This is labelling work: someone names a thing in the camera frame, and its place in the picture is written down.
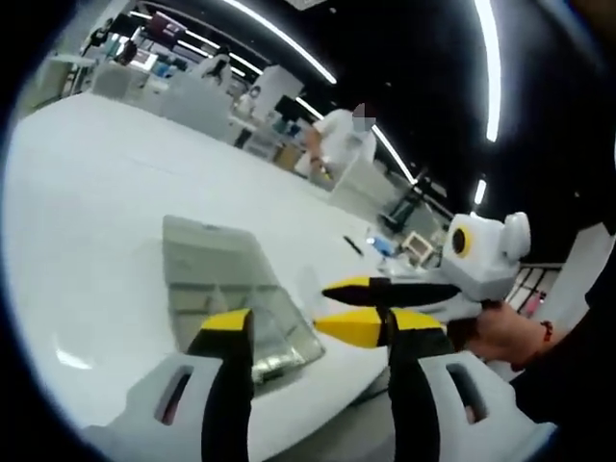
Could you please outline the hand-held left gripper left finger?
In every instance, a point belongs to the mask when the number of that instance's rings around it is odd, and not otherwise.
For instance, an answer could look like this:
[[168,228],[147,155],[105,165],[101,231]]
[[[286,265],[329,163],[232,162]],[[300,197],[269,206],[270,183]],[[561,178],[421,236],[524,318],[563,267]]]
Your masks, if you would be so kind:
[[254,397],[253,315],[213,315],[186,352],[131,387],[124,410],[81,436],[106,461],[246,461]]

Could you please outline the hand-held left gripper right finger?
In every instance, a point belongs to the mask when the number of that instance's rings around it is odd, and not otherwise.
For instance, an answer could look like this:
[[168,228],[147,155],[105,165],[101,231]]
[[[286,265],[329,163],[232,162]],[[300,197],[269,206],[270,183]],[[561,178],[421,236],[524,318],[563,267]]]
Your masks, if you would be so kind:
[[554,424],[525,415],[513,387],[454,351],[437,320],[393,308],[387,336],[397,461],[532,461],[548,445]]

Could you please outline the person's right hand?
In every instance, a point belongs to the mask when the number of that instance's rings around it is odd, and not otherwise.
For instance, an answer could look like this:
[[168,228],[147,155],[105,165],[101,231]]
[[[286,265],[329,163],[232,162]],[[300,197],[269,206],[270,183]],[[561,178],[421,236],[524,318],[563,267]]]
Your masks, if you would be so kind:
[[545,334],[541,323],[524,318],[508,303],[486,302],[467,348],[488,361],[521,365],[541,349]]

